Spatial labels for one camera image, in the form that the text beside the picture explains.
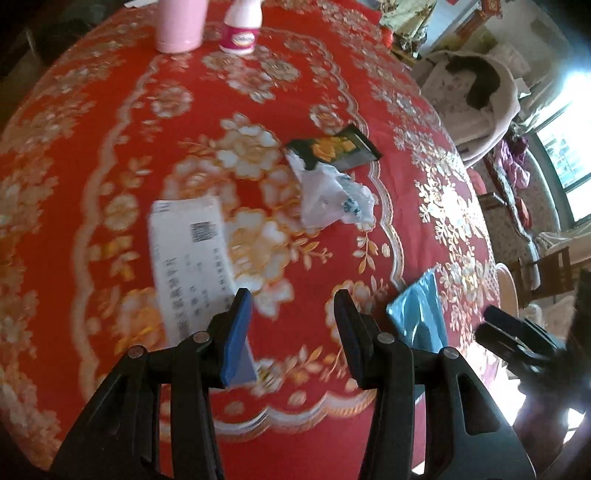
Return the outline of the white medicine box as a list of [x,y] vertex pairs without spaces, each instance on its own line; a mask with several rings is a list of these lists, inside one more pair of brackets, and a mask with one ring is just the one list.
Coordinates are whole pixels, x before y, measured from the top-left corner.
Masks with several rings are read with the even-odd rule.
[[253,299],[248,289],[235,286],[221,202],[213,196],[155,201],[148,215],[148,239],[167,345],[221,320],[221,334],[211,334],[211,339],[221,339],[221,387],[256,380],[247,340]]

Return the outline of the white plastic wrapper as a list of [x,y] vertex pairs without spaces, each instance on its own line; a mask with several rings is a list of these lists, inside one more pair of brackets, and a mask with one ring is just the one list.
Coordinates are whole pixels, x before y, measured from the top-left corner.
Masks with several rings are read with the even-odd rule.
[[301,224],[307,229],[324,229],[335,222],[373,224],[376,200],[370,189],[334,166],[317,163],[305,168],[304,160],[292,149],[287,162],[301,188]]

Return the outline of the dark green biscuit packet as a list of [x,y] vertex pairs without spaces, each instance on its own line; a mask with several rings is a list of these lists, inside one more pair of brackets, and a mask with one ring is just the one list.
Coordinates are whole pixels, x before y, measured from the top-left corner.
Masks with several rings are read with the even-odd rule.
[[331,136],[290,141],[286,156],[300,161],[306,170],[314,170],[317,164],[327,164],[346,172],[377,162],[383,154],[358,127],[349,124]]

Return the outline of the blue trash bag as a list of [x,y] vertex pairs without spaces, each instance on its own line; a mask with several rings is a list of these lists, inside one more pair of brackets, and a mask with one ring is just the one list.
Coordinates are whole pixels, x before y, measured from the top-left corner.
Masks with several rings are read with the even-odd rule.
[[386,313],[409,347],[437,354],[449,345],[434,269],[427,270],[394,299]]

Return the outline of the beige coat on chair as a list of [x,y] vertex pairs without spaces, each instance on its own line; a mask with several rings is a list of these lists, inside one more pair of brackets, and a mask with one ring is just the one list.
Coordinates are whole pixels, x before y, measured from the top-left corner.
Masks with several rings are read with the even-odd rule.
[[467,167],[502,140],[520,111],[516,80],[489,55],[438,51],[418,61],[411,75]]

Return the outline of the red floral tablecloth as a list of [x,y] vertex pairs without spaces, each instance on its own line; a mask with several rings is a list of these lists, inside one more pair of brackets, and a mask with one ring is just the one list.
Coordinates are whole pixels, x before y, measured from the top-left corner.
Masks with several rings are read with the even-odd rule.
[[[151,274],[153,202],[221,201],[235,280],[252,290],[259,378],[214,393],[229,479],[353,479],[374,394],[349,378],[335,292],[381,316],[425,271],[448,338],[484,381],[473,340],[499,299],[482,210],[436,111],[346,1],[267,1],[256,51],[204,42],[156,51],[153,9],[123,9],[72,46],[1,139],[1,420],[47,468],[130,346],[166,335]],[[301,224],[294,139],[358,127],[383,157],[342,172],[376,200],[373,224]]]

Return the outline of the white pink yogurt bottle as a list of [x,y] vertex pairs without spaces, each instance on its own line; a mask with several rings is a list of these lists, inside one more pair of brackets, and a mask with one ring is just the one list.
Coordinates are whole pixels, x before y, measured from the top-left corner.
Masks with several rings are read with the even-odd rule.
[[243,56],[256,48],[263,24],[262,0],[235,0],[223,19],[219,47],[225,53]]

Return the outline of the pink thermos bottle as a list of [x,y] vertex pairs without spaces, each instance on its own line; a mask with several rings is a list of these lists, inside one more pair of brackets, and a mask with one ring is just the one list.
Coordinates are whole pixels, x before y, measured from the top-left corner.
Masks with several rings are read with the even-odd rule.
[[155,46],[160,53],[197,49],[204,38],[207,0],[159,0],[155,16]]

